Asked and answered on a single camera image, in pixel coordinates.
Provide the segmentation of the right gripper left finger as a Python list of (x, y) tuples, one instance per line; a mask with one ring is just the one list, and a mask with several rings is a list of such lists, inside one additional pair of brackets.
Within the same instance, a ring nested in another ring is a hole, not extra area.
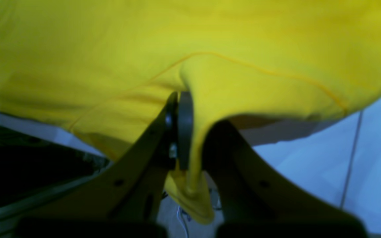
[(189, 92), (172, 93), (156, 119), (112, 167), (19, 221), (20, 238), (166, 238), (157, 224), (168, 172), (189, 167)]

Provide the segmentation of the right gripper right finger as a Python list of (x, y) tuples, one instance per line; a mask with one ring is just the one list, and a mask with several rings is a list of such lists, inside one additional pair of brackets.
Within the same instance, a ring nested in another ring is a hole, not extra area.
[(224, 223), (217, 238), (367, 238), (360, 220), (305, 192), (272, 168), (228, 121), (204, 142)]

